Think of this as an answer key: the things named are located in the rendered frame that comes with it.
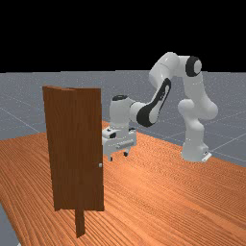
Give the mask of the brown door frame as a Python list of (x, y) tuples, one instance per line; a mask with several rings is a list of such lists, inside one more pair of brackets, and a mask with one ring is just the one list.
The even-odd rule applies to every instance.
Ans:
[(74, 209), (76, 237), (86, 231), (82, 208), (76, 90), (42, 88), (51, 169), (54, 209)]

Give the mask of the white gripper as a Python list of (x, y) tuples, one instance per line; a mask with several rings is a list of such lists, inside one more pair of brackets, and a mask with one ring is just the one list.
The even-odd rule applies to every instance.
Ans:
[(136, 146), (136, 129), (107, 127), (102, 131), (102, 146), (108, 161), (113, 161), (111, 154), (120, 150), (123, 150), (124, 157), (128, 157), (131, 148)]

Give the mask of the brown door leaf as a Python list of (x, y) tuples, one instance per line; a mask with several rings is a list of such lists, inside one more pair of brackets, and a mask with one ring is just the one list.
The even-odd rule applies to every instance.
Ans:
[(102, 210), (101, 90), (57, 86), (42, 90), (54, 207)]

